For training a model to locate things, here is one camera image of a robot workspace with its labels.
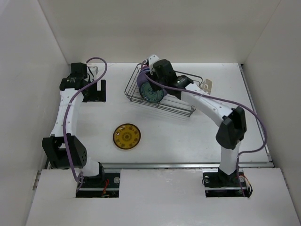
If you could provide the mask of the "blue floral small plate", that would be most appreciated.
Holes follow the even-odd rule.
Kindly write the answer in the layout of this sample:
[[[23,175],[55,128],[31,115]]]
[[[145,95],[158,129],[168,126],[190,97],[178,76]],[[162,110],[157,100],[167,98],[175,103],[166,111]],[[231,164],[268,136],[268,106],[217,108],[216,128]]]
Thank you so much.
[[[165,95],[162,89],[154,91],[148,81],[139,86],[139,93],[142,99],[149,103],[159,103]]]

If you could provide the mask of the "purple large plate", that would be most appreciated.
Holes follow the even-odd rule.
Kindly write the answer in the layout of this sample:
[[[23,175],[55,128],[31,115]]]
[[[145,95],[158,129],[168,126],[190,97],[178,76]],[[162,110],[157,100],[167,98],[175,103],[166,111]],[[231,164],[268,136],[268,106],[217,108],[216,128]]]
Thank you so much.
[[[152,95],[152,96],[155,95],[155,93],[153,92],[150,86],[150,82],[147,80],[144,73],[139,73],[139,75],[137,76],[136,83],[139,89],[139,93],[142,97],[145,95]],[[162,94],[163,96],[166,96],[167,92],[164,89],[162,89],[162,91],[157,94],[159,95]]]

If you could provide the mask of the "yellow patterned small plate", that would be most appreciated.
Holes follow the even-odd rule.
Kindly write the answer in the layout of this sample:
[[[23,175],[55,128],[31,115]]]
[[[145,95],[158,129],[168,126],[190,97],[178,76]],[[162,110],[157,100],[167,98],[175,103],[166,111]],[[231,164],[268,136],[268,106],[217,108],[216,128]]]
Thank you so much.
[[[141,132],[137,126],[126,123],[114,130],[112,139],[116,147],[122,150],[130,150],[139,144]]]

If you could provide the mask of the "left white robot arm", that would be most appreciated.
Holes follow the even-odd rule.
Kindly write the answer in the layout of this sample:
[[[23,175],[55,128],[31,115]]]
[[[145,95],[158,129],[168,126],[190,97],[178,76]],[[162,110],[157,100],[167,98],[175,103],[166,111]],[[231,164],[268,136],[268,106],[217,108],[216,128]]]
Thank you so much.
[[[54,128],[50,136],[42,140],[42,147],[54,169],[66,170],[72,165],[96,187],[105,182],[102,166],[88,157],[76,131],[81,104],[106,101],[106,81],[97,82],[99,75],[96,66],[71,64],[70,75],[63,78],[59,86],[60,105]]]

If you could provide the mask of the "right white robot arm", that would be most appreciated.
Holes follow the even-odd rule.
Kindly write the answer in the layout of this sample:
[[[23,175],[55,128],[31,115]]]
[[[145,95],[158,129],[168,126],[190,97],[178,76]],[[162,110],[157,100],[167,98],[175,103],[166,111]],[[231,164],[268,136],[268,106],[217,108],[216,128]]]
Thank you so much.
[[[150,72],[146,75],[152,89],[164,89],[169,95],[186,102],[209,117],[218,127],[215,136],[221,146],[221,161],[218,180],[222,185],[229,185],[235,180],[237,155],[240,142],[246,132],[246,116],[242,107],[230,108],[214,97],[209,96],[191,78],[178,76],[170,61],[159,59],[156,55],[146,60]]]

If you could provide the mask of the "blue large plate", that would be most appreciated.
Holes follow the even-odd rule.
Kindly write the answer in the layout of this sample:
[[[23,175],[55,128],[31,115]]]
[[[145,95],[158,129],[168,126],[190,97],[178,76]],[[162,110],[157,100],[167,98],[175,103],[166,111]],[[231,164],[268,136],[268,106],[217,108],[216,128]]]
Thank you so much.
[[[145,74],[149,74],[150,73],[150,68],[149,67],[143,67],[140,72],[145,73]]]

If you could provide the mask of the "white cutlery holder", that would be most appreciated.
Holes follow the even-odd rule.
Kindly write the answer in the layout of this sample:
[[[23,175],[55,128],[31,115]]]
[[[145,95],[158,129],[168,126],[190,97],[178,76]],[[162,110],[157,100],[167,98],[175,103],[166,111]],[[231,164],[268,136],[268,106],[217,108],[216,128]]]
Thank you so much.
[[[212,90],[212,81],[209,79],[205,79],[201,82],[201,84],[199,85],[199,87],[206,92],[208,95],[211,94],[211,90]]]

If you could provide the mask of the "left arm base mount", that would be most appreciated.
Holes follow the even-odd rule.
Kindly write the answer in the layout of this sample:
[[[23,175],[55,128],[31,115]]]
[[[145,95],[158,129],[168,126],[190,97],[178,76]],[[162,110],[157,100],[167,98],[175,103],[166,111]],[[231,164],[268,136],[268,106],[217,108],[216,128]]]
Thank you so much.
[[[108,172],[102,177],[84,177],[76,198],[119,198],[120,173]]]

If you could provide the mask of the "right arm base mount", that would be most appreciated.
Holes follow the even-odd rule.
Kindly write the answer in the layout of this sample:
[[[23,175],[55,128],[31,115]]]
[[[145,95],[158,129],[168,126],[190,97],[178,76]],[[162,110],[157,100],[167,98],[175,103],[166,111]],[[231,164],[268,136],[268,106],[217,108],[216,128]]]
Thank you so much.
[[[246,197],[253,194],[253,187],[242,171],[231,175],[223,172],[203,172],[202,184],[206,198]]]

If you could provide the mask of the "aluminium rail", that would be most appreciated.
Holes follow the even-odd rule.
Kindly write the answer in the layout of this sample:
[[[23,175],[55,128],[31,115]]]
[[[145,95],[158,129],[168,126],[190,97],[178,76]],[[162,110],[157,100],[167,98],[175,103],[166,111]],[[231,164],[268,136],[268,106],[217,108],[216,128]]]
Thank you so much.
[[[106,169],[213,169],[219,163],[103,163]],[[273,162],[242,162],[241,168],[273,168]]]

